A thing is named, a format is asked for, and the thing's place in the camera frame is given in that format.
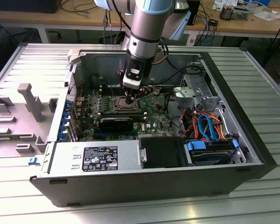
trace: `cable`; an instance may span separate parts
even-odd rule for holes
[[[106,27],[108,26],[108,16],[107,16],[108,10],[105,10],[105,16],[103,18],[103,39],[104,39],[104,44],[106,44],[106,38],[105,38],[105,32],[106,32]]]
[[[15,39],[15,38],[8,32],[8,30],[5,29],[5,27],[1,25],[1,23],[0,23],[0,26],[8,33],[8,35],[10,35],[10,36],[19,44],[18,40]]]
[[[118,33],[116,34],[116,37],[115,37],[115,39],[114,39],[114,44],[117,44],[117,40],[118,40],[117,38],[118,38],[118,36],[119,36],[121,30],[122,30],[122,20],[121,20],[121,18],[120,18],[120,29],[119,29]]]
[[[220,129],[221,129],[222,138],[223,138],[223,139],[226,139],[225,136],[224,136],[224,134],[223,134],[222,125],[220,125]]]
[[[166,103],[166,114],[167,114],[167,116],[168,116],[168,120],[171,122],[171,124],[173,124],[175,127],[177,127],[184,135],[186,135],[186,133],[176,124],[176,123],[174,123],[172,120],[174,119],[174,118],[176,118],[176,117],[174,117],[174,118],[170,118],[170,116],[169,116],[169,112],[168,112],[168,105],[169,105],[169,100],[170,100],[170,96],[171,96],[171,93],[168,95],[168,99],[167,99],[167,103]]]
[[[208,35],[209,35],[209,31],[210,31],[209,23],[207,22],[206,18],[203,17],[203,19],[205,20],[205,24],[206,24],[206,27],[207,27],[207,32],[206,32],[206,37],[204,39],[204,42],[203,42],[202,46],[204,46],[206,44],[205,40],[207,40]]]
[[[164,54],[169,55],[169,49],[168,49],[167,44],[164,42],[163,39],[161,39],[160,42],[161,42],[162,47],[163,47],[163,45],[164,45],[165,48],[166,48],[166,52],[167,52],[167,53],[165,53],[165,51],[164,51]],[[175,70],[179,70],[177,67],[175,67],[175,66],[171,63],[171,61],[169,60],[168,57],[166,58],[166,60],[167,60],[168,64],[169,64],[172,68],[174,68]],[[182,71],[182,72],[183,72],[184,74],[187,74],[187,75],[200,75],[200,74],[202,74],[202,72],[203,72],[202,69],[201,69],[200,67],[198,67],[198,66],[196,66],[196,68],[199,69],[199,72],[189,73],[189,72],[187,72],[186,70],[184,70],[184,71]]]
[[[166,60],[166,58],[168,57],[168,55],[165,55],[161,60],[157,61],[157,62],[153,62],[151,63],[152,65],[157,65],[157,64],[161,64],[163,61]]]
[[[94,2],[94,1],[92,1],[92,2],[90,2],[90,3],[85,3],[85,4],[80,4],[80,5],[75,6],[74,0],[71,0],[71,4],[72,4],[72,6],[73,6],[73,8],[74,8],[74,10],[75,10],[75,13],[78,14],[78,15],[84,16],[84,17],[86,17],[86,18],[90,18],[90,16],[88,15],[88,12],[79,12],[79,10],[78,10],[77,8],[80,7],[80,6],[90,5],[90,4],[92,4],[93,2]]]
[[[0,45],[2,44],[2,34],[5,33],[5,30],[3,30],[3,32],[0,34]]]
[[[210,16],[205,12],[205,8],[203,7],[203,5],[202,5],[201,3],[200,3],[200,5],[201,5],[203,11],[198,10],[198,12],[204,13],[204,15],[205,15],[204,17],[205,17],[206,21],[207,21],[207,20],[210,20]],[[207,25],[205,24],[205,29],[204,29],[203,33],[201,34],[200,38],[198,39],[198,41],[196,42],[196,44],[194,44],[194,46],[196,46],[196,45],[198,44],[198,42],[201,41],[202,36],[203,36],[203,34],[204,34],[204,32],[205,32],[206,29],[207,29]]]
[[[167,82],[167,81],[170,80],[173,76],[175,76],[177,73],[182,72],[182,70],[187,69],[187,68],[196,68],[196,69],[199,69],[199,72],[198,72],[198,73],[193,73],[193,74],[191,74],[191,75],[200,75],[200,74],[202,74],[202,72],[203,72],[203,71],[202,71],[202,68],[200,68],[199,66],[196,66],[196,65],[187,65],[186,67],[183,67],[183,68],[177,70],[172,76],[170,76],[169,78],[166,78],[164,81],[158,83],[157,85],[160,85],[160,84],[162,84],[162,83]]]
[[[269,50],[267,50],[266,53],[265,53],[265,56],[264,56],[264,59],[263,59],[263,66],[266,65],[266,63],[270,60],[270,58],[272,57],[272,55],[273,55],[273,53],[274,53],[274,47],[273,47],[273,45],[274,45],[275,40],[277,39],[279,33],[280,33],[280,27],[279,27],[278,33],[276,34],[276,36],[275,36],[275,38],[274,38],[274,40],[273,40],[271,46],[269,47]]]
[[[114,5],[114,8],[118,14],[118,16],[120,17],[120,19],[122,20],[122,22],[124,23],[124,25],[126,26],[126,28],[128,28],[129,30],[131,30],[131,27],[127,24],[127,22],[125,21],[125,19],[122,17],[120,11],[118,10],[114,0],[112,0],[112,4]]]
[[[63,8],[64,4],[65,4],[66,2],[68,2],[68,1],[70,1],[70,0],[66,0],[64,3],[62,3],[62,4],[61,4],[61,6],[60,6],[60,7],[61,7],[61,9],[62,9],[62,10],[66,11],[66,12],[70,12],[70,13],[85,12],[85,11],[89,11],[89,10],[92,10],[92,9],[94,9],[94,8],[97,8],[97,7],[98,7],[98,6],[95,6],[95,7],[88,8],[88,9],[84,9],[84,10],[71,11],[71,10],[67,10],[67,9]]]
[[[218,138],[214,132],[214,129],[213,129],[213,124],[211,122],[211,119],[208,115],[206,114],[202,114],[199,116],[199,119],[198,119],[198,127],[199,127],[199,132],[209,141],[210,138],[207,136],[207,134],[203,131],[202,129],[202,119],[203,118],[206,118],[208,123],[209,123],[209,128],[210,128],[210,135],[211,135],[211,138],[214,140],[214,141],[218,141]]]
[[[110,39],[111,39],[111,44],[113,44],[112,41],[112,24],[111,24],[111,13],[109,11],[109,24],[110,24]]]

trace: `blue plastic clip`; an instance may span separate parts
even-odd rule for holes
[[[204,141],[192,141],[192,145],[195,150],[206,149]]]
[[[65,131],[65,129],[66,129],[65,126],[60,126],[60,127],[59,127],[59,131],[60,131],[60,132]]]
[[[37,160],[38,160],[37,157],[30,158],[28,165],[40,165],[40,163]]]
[[[189,141],[189,142],[187,143],[187,146],[188,146],[188,150],[189,150],[189,151],[193,150],[193,145],[192,145],[192,142],[191,142],[191,141]]]
[[[63,118],[68,118],[68,117],[69,117],[69,113],[63,112],[63,113],[62,113],[62,117],[63,117]]]
[[[68,107],[68,106],[71,106],[71,104],[72,104],[71,101],[68,100],[68,99],[66,99],[66,100],[65,100],[65,105],[64,105],[64,106],[65,106],[65,107]]]
[[[64,133],[58,133],[57,138],[59,140],[63,140],[63,139],[65,139],[65,134]]]
[[[65,125],[67,122],[68,122],[67,119],[65,119],[65,118],[62,118],[62,119],[61,119],[61,124],[62,124],[62,125]]]
[[[238,150],[238,148],[239,148],[238,141],[236,141],[236,140],[234,139],[234,140],[232,140],[232,143],[233,143],[234,147]]]

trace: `wire bundle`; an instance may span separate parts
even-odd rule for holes
[[[202,43],[203,43],[203,46],[205,46],[205,44],[210,42],[210,41],[211,41],[211,45],[212,45],[212,43],[214,41],[214,38],[215,38],[215,32],[217,30],[217,27],[213,26],[214,31],[209,35],[209,32],[210,32],[210,24],[209,24],[210,16],[205,12],[204,6],[201,3],[200,3],[200,5],[201,5],[203,11],[198,10],[197,17],[201,18],[202,21],[205,22],[205,24],[203,22],[203,24],[205,25],[205,29],[202,32],[200,38],[197,40],[197,42],[196,42],[196,44],[194,46],[197,46],[199,43],[200,43],[200,46],[201,46]],[[202,40],[202,37],[203,37],[205,31],[207,31],[207,33],[206,33],[205,38]]]
[[[66,12],[70,12],[70,13],[80,13],[80,12],[86,12],[86,11],[89,11],[89,10],[92,10],[92,9],[94,9],[94,8],[97,8],[97,6],[95,6],[95,7],[91,7],[91,8],[88,8],[88,9],[83,9],[83,10],[78,10],[77,9],[77,7],[79,7],[79,6],[85,6],[85,5],[90,5],[90,4],[92,4],[93,3],[93,1],[91,2],[91,3],[87,3],[87,4],[81,4],[81,5],[77,5],[77,6],[73,6],[74,7],[74,11],[73,10],[68,10],[68,9],[65,9],[63,6],[64,6],[64,4],[65,3],[67,3],[67,2],[69,2],[70,0],[66,0],[65,2],[63,2],[62,4],[61,4],[61,9],[63,10],[63,11],[66,11]]]
[[[201,141],[210,141],[210,138],[206,134],[209,129],[213,140],[218,141],[226,139],[223,133],[222,122],[215,115],[212,115],[205,111],[192,111],[191,113],[189,113],[186,110],[180,117],[180,120],[184,120],[186,114],[191,116],[192,124],[187,128],[185,132],[183,132],[184,135]],[[208,121],[208,125],[204,130],[202,127],[202,120]]]

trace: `blue drive bracket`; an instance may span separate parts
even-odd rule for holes
[[[206,149],[206,145],[205,145],[204,141],[189,141],[187,143],[187,147],[188,147],[189,151]]]

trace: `warning label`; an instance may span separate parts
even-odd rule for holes
[[[84,148],[82,170],[84,172],[117,170],[117,154],[117,146],[86,147]]]

